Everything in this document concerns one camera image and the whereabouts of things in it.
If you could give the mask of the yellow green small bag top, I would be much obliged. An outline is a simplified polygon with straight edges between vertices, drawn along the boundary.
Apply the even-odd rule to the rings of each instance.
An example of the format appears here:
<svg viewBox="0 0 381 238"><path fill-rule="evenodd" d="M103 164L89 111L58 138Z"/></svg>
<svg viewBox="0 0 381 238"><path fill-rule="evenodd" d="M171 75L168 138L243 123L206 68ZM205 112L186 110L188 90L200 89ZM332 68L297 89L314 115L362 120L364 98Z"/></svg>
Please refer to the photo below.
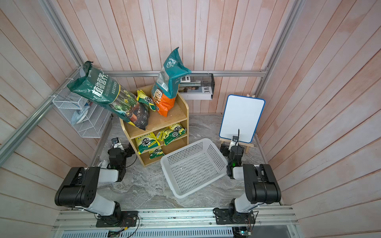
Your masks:
<svg viewBox="0 0 381 238"><path fill-rule="evenodd" d="M148 106L152 111L156 111L156 105L154 101L148 97L143 90L137 90L137 101Z"/></svg>

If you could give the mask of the teal orange fertilizer bag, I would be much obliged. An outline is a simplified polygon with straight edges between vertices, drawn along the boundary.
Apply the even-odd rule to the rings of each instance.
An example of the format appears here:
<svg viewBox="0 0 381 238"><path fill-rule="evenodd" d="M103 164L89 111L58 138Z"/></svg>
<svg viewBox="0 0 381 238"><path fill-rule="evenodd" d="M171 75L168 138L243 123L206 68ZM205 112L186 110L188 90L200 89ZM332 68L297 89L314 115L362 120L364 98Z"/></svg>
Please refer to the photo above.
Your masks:
<svg viewBox="0 0 381 238"><path fill-rule="evenodd" d="M156 111L164 117L174 107L181 78L191 74L191 70L184 66L178 49L174 49L164 61L151 90Z"/></svg>

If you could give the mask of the dark green large fertilizer bag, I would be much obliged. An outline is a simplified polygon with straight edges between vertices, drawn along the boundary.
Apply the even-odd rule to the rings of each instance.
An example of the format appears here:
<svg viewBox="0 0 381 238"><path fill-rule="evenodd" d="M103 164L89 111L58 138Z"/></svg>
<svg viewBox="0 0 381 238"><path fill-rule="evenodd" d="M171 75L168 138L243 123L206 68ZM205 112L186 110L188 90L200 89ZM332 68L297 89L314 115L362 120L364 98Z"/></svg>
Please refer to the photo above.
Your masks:
<svg viewBox="0 0 381 238"><path fill-rule="evenodd" d="M109 110L140 130L146 129L149 119L148 107L140 103L135 94L102 70L95 68L91 61L85 62L82 69L84 76L67 85L71 92Z"/></svg>

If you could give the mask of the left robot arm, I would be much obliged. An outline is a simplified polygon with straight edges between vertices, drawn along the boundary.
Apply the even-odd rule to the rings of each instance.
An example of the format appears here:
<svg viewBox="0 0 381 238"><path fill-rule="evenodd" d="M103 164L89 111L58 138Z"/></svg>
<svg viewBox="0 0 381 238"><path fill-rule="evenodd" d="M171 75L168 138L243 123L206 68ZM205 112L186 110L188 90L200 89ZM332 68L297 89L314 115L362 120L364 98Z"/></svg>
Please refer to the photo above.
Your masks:
<svg viewBox="0 0 381 238"><path fill-rule="evenodd" d="M135 227L138 212L123 212L117 201L109 200L97 192L100 183L118 183L126 175L127 159L135 154L131 144L124 147L116 137L111 140L109 160L99 166L73 167L66 175L55 195L55 204L70 209L82 209L95 215L97 228Z"/></svg>

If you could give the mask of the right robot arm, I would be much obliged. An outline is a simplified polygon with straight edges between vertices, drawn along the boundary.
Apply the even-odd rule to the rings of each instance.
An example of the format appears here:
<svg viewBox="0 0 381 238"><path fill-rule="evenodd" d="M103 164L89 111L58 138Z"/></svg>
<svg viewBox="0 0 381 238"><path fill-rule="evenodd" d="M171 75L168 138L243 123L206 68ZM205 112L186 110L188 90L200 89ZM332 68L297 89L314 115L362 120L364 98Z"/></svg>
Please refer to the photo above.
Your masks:
<svg viewBox="0 0 381 238"><path fill-rule="evenodd" d="M243 164L242 157L246 146L239 143L239 136L234 135L230 144L221 144L220 152L227 157L226 173L230 179L242 180L245 192L232 199L227 209L214 208L213 213L218 225L256 223L260 205L278 203L281 190L269 164Z"/></svg>

